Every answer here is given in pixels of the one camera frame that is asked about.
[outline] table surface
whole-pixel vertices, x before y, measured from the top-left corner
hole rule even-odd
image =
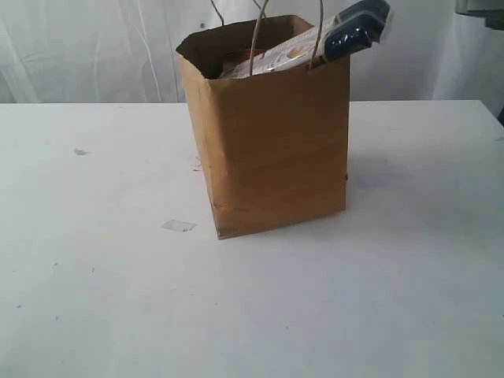
[[[348,210],[225,241],[184,104],[3,105],[0,131],[2,378],[502,377],[480,102],[352,103]]]

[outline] paper bag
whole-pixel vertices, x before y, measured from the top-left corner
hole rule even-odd
[[[216,80],[226,55],[250,49],[254,25],[194,33],[176,49],[219,239],[345,209],[350,59]],[[309,28],[268,18],[257,48]]]

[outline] white backdrop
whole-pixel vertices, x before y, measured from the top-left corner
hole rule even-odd
[[[353,0],[325,0],[333,14]],[[352,60],[352,99],[478,98],[504,106],[504,32],[454,14],[455,0],[389,0],[382,46]],[[216,0],[226,22],[252,0]],[[314,22],[316,0],[271,0],[268,15]],[[177,102],[173,51],[220,24],[209,0],[0,0],[0,102]]]

